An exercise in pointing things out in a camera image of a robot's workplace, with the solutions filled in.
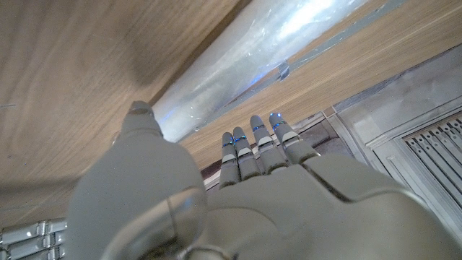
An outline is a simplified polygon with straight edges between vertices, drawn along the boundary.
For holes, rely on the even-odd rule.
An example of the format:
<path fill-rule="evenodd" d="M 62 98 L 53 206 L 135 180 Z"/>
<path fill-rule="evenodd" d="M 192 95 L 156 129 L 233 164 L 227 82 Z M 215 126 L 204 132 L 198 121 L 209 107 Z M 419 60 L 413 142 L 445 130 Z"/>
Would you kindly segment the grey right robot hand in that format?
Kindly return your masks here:
<path fill-rule="evenodd" d="M 1 229 L 1 260 L 63 259 L 66 255 L 64 218 Z"/>

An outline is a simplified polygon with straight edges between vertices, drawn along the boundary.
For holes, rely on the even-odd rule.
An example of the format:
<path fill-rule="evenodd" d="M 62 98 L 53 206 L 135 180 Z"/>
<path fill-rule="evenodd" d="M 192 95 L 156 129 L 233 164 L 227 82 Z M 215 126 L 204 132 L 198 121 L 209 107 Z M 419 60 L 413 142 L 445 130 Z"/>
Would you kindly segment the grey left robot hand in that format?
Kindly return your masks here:
<path fill-rule="evenodd" d="M 68 259 L 459 259 L 461 244 L 416 194 L 343 155 L 320 155 L 271 114 L 225 133 L 220 188 L 134 102 L 69 205 Z"/>

